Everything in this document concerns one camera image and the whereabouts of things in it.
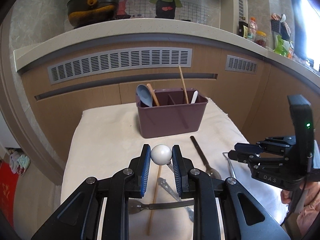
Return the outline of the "person's right hand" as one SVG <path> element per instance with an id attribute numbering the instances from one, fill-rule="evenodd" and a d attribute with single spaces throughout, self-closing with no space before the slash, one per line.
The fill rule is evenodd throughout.
<path id="1" fill-rule="evenodd" d="M 283 204 L 290 204 L 291 197 L 290 197 L 290 191 L 282 190 L 280 193 L 281 202 Z"/>

